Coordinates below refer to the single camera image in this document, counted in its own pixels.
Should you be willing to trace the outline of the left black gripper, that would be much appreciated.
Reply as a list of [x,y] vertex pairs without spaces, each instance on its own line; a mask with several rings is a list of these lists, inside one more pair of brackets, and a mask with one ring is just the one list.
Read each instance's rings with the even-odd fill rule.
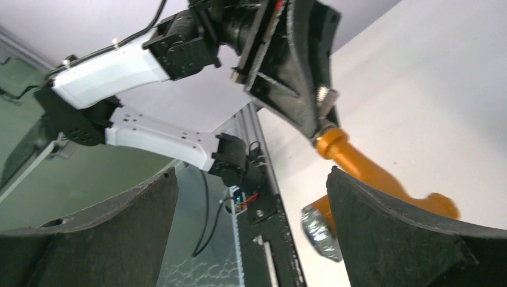
[[317,130],[316,93],[332,88],[331,51],[341,14],[320,1],[189,1],[196,30],[188,75],[220,67],[220,46],[240,57],[234,83],[306,138]]

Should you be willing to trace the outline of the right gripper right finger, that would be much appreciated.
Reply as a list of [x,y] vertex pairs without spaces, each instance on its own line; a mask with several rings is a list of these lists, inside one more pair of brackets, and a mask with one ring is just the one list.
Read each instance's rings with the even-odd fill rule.
[[505,286],[506,231],[423,210],[337,167],[326,181],[352,286]]

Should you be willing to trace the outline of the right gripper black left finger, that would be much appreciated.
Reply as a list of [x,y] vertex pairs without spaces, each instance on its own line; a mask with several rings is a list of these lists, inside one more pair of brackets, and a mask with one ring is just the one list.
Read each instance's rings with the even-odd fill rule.
[[40,227],[1,232],[2,286],[155,286],[179,187],[170,167]]

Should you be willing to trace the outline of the silver metal faucet fitting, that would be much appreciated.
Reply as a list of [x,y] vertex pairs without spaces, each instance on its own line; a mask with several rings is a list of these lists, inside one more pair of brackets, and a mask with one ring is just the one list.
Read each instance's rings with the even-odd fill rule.
[[340,127],[335,107],[339,95],[338,91],[325,85],[320,85],[317,89],[317,130],[311,139],[312,144],[315,144],[325,131],[334,127]]

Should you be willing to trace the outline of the orange faucet body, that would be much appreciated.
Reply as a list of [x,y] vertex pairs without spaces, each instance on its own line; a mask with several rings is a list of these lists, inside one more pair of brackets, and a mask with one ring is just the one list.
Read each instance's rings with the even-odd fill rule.
[[[339,127],[320,132],[314,147],[321,157],[335,161],[346,173],[370,187],[438,215],[460,218],[456,204],[442,194],[431,193],[424,199],[411,197],[391,173],[350,143],[348,134]],[[303,207],[300,221],[307,240],[320,256],[334,262],[343,260],[327,196]]]

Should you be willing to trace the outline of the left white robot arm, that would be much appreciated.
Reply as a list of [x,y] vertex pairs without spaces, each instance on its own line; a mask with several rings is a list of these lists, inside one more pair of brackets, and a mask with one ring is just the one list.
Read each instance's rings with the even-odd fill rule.
[[89,56],[68,57],[35,90],[50,121],[71,141],[127,146],[187,162],[225,185],[259,188],[265,173],[247,143],[213,115],[240,108],[231,93],[184,92],[170,81],[220,67],[221,46],[239,56],[231,79],[307,139],[336,123],[329,58],[342,15],[321,1],[190,1],[188,8]]

